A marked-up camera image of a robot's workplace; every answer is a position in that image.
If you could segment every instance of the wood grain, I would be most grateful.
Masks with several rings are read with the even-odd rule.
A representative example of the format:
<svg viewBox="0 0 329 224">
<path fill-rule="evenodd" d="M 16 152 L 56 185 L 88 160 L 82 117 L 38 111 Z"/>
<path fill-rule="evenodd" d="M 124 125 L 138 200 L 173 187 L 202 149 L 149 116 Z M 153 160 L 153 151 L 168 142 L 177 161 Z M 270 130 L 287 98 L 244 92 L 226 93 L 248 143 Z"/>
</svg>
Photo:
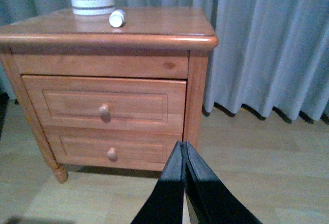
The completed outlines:
<svg viewBox="0 0 329 224">
<path fill-rule="evenodd" d="M 201 9 L 124 9 L 126 24 L 122 28 L 112 28 L 108 15 L 77 16 L 66 9 L 0 28 L 0 44 L 187 50 L 212 50 L 218 44 Z"/>
<path fill-rule="evenodd" d="M 120 130 L 45 126 L 58 161 L 94 166 L 162 170 L 181 134 L 154 134 Z M 115 148 L 118 159 L 109 160 Z"/>
<path fill-rule="evenodd" d="M 187 51 L 25 46 L 13 52 L 21 74 L 186 79 L 188 71 Z"/>
<path fill-rule="evenodd" d="M 42 125 L 182 133 L 185 81 L 23 76 Z M 99 107 L 108 105 L 104 122 Z"/>
<path fill-rule="evenodd" d="M 35 110 L 29 99 L 28 93 L 24 87 L 24 83 L 14 63 L 11 51 L 8 47 L 0 47 L 0 60 L 9 78 L 9 81 L 15 91 L 17 100 L 22 106 L 22 109 L 27 117 L 27 121 L 31 126 L 36 142 L 38 143 L 41 154 L 45 158 L 47 164 L 57 170 L 61 165 L 57 163 L 49 143 L 45 137 L 44 131 L 36 116 Z"/>
<path fill-rule="evenodd" d="M 13 23 L 0 29 L 9 34 L 152 34 L 214 36 L 201 8 L 190 7 L 145 7 L 122 8 L 125 25 L 112 28 L 108 14 L 99 16 L 74 15 L 72 9 L 64 9 L 23 22 Z"/>
<path fill-rule="evenodd" d="M 190 52 L 183 140 L 195 148 L 199 140 L 207 63 L 207 52 Z"/>
</svg>

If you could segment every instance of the curtain fold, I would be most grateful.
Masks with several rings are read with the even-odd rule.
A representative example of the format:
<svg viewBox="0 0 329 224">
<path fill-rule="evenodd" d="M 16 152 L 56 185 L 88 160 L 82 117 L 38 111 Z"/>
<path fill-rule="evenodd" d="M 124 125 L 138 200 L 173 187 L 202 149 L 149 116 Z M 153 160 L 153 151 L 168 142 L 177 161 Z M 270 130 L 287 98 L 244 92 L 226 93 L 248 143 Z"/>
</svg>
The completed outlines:
<svg viewBox="0 0 329 224">
<path fill-rule="evenodd" d="M 329 115 L 329 0 L 115 0 L 117 7 L 202 8 L 220 43 L 210 55 L 204 106 L 267 117 Z M 0 25 L 70 6 L 70 0 L 0 0 Z M 3 69 L 0 78 L 10 85 Z"/>
<path fill-rule="evenodd" d="M 292 120 L 320 119 L 329 100 L 329 0 L 219 0 L 220 40 L 210 62 L 205 109 L 262 116 L 275 106 Z"/>
</svg>

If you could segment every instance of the bottom drawer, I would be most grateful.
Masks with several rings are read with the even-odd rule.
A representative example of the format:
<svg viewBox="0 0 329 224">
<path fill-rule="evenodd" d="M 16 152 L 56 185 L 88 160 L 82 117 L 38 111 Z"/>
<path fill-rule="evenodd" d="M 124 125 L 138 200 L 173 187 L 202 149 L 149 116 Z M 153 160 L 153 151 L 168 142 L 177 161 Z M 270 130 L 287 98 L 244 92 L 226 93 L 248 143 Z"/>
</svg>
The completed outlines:
<svg viewBox="0 0 329 224">
<path fill-rule="evenodd" d="M 161 171 L 181 134 L 45 127 L 60 163 Z"/>
</svg>

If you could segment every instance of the wooden knob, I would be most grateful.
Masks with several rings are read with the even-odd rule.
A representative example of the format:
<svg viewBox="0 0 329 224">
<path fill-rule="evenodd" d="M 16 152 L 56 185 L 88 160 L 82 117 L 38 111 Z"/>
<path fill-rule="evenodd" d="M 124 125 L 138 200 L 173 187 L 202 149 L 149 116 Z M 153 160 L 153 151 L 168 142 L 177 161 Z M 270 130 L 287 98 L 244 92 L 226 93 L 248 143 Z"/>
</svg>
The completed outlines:
<svg viewBox="0 0 329 224">
<path fill-rule="evenodd" d="M 115 148 L 110 148 L 109 151 L 107 152 L 107 156 L 111 161 L 118 160 L 118 156 Z"/>
<path fill-rule="evenodd" d="M 102 106 L 100 106 L 98 111 L 101 116 L 109 116 L 109 107 L 106 104 L 103 104 Z"/>
</svg>

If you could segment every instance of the nightstand top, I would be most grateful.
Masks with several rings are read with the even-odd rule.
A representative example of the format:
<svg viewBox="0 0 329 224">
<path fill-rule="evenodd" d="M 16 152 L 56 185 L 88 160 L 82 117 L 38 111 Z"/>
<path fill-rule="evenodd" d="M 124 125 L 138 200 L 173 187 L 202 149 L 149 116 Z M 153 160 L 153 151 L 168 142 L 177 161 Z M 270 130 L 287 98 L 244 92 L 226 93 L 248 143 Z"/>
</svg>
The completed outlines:
<svg viewBox="0 0 329 224">
<path fill-rule="evenodd" d="M 211 50 L 217 37 L 202 9 L 123 8 L 126 23 L 113 28 L 109 15 L 56 11 L 0 28 L 0 44 L 100 45 Z"/>
</svg>

